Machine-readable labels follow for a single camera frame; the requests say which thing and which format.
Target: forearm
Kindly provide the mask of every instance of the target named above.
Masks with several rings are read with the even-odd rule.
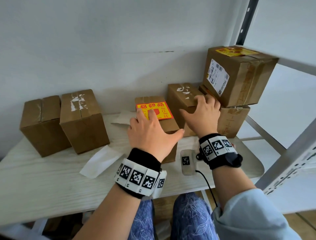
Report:
[[[140,199],[114,184],[74,240],[127,239]]]
[[[233,196],[256,188],[241,168],[221,166],[212,174],[222,210]]]

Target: wire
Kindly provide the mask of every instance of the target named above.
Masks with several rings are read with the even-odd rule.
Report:
[[[204,179],[205,179],[205,181],[206,181],[206,183],[207,183],[207,186],[209,186],[209,189],[210,189],[210,191],[211,191],[211,194],[212,194],[213,200],[214,200],[214,202],[215,202],[215,205],[216,205],[216,207],[218,207],[217,202],[216,202],[215,197],[214,197],[214,194],[213,194],[212,189],[211,189],[211,187],[210,187],[210,185],[209,185],[209,182],[206,180],[206,177],[205,177],[204,174],[201,173],[200,171],[198,171],[198,170],[195,170],[195,171],[196,171],[197,173],[202,174],[202,176],[204,177]]]

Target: brown cardboard box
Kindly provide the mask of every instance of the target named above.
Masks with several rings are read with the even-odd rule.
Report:
[[[209,48],[203,84],[223,107],[256,104],[278,60],[237,46]]]
[[[203,94],[209,94],[210,91],[202,84],[199,86],[199,90]],[[217,131],[219,134],[226,136],[227,138],[233,138],[237,135],[241,125],[243,124],[245,118],[250,111],[250,107],[240,106],[240,107],[228,107],[221,108],[221,115],[218,119]]]
[[[59,118],[59,96],[24,103],[20,130],[42,157],[71,147]]]
[[[203,94],[191,83],[168,84],[167,104],[178,126],[184,129],[184,137],[196,136],[196,134],[185,123],[179,109],[194,113],[197,106],[197,101],[194,100],[196,95]]]
[[[91,89],[62,95],[60,125],[77,154],[110,143]]]
[[[151,97],[135,98],[136,105],[142,104],[142,103],[148,104],[148,103],[159,103],[159,102],[165,102],[164,97],[151,96]],[[164,130],[164,132],[167,134],[175,133],[176,131],[178,131],[180,129],[174,118],[159,120],[159,123],[160,123],[162,129]],[[162,163],[175,161],[175,157],[176,157],[176,153],[177,153],[177,145],[178,144],[176,144],[172,148],[171,152],[169,153],[169,155],[167,157],[165,157],[165,159],[162,161]]]

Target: jeans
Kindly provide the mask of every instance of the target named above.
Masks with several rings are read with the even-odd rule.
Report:
[[[128,239],[155,239],[153,218],[152,201],[141,201]],[[181,194],[174,202],[170,239],[218,240],[210,208],[195,193]]]

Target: sleeve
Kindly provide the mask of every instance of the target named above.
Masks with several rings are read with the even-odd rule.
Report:
[[[301,239],[285,217],[260,189],[251,189],[231,198],[222,212],[214,210],[214,225],[225,239]]]

